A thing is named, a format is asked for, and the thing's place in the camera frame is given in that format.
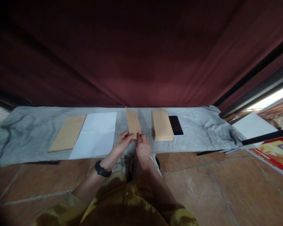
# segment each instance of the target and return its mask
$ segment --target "brown envelope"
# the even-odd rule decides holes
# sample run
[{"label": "brown envelope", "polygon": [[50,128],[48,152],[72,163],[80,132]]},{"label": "brown envelope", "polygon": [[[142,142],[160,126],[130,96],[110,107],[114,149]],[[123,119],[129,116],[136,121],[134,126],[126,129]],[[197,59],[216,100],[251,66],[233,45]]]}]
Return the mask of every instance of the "brown envelope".
[{"label": "brown envelope", "polygon": [[129,133],[134,134],[134,139],[136,139],[136,133],[142,133],[141,126],[139,124],[139,120],[137,117],[137,113],[134,111],[129,110],[129,108],[126,108],[127,113],[127,119],[128,119],[128,127],[129,127]]},{"label": "brown envelope", "polygon": [[67,117],[48,152],[73,149],[84,124],[86,115]]}]

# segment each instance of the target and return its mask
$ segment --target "brown floor tile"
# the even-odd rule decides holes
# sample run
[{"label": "brown floor tile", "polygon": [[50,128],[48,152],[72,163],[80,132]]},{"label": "brown floor tile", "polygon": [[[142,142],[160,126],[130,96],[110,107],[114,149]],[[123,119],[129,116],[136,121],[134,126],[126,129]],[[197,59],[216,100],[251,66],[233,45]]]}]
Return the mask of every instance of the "brown floor tile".
[{"label": "brown floor tile", "polygon": [[271,168],[269,165],[265,164],[261,160],[254,158],[256,163],[264,170],[266,176],[272,180],[274,185],[281,190],[283,193],[283,175],[276,171],[275,169]]},{"label": "brown floor tile", "polygon": [[214,152],[214,153],[204,155],[205,161],[207,163],[219,162],[222,160],[233,159],[233,158],[237,158],[241,156],[251,156],[251,154],[248,153],[246,150],[241,150],[239,152],[236,152],[230,155],[225,155],[224,153],[220,153],[220,152]]},{"label": "brown floor tile", "polygon": [[11,226],[25,226],[32,225],[38,215],[50,208],[55,206],[67,195],[50,197],[47,199],[41,199],[31,202],[24,202],[16,205],[10,205],[0,208],[0,218],[6,225]]},{"label": "brown floor tile", "polygon": [[199,225],[236,225],[207,166],[163,174],[163,178]]},{"label": "brown floor tile", "polygon": [[253,158],[209,167],[240,226],[283,225],[283,196]]},{"label": "brown floor tile", "polygon": [[156,157],[162,173],[205,164],[204,158],[195,152],[162,153],[156,154]]},{"label": "brown floor tile", "polygon": [[59,165],[27,164],[1,202],[73,190],[87,176],[91,159],[64,160]]},{"label": "brown floor tile", "polygon": [[0,168],[0,196],[6,187],[10,184],[16,173],[21,168],[21,164],[10,165]]}]

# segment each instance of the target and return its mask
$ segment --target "black phone screen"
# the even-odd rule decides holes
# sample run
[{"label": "black phone screen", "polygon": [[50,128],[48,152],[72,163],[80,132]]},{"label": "black phone screen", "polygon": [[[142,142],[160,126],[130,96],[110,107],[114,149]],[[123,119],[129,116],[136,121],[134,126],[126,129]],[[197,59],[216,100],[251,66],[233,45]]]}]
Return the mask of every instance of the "black phone screen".
[{"label": "black phone screen", "polygon": [[182,128],[180,126],[177,116],[169,116],[169,120],[172,126],[174,136],[183,135]]}]

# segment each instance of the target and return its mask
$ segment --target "white paper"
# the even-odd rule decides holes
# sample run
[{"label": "white paper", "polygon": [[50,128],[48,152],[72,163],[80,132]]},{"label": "white paper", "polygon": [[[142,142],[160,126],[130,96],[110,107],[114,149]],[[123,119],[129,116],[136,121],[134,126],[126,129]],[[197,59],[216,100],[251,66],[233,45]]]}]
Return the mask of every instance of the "white paper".
[{"label": "white paper", "polygon": [[113,147],[117,112],[88,114],[69,159],[103,156]]}]

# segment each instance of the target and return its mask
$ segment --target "watch strap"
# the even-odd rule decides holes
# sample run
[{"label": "watch strap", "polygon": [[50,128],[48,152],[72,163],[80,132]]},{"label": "watch strap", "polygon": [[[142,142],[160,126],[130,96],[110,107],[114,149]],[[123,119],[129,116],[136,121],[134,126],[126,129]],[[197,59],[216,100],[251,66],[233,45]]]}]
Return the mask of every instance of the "watch strap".
[{"label": "watch strap", "polygon": [[108,172],[107,170],[105,170],[103,167],[101,167],[100,162],[101,161],[97,161],[94,165],[94,168],[97,171],[98,175],[101,175],[103,177],[110,177],[112,171]]}]

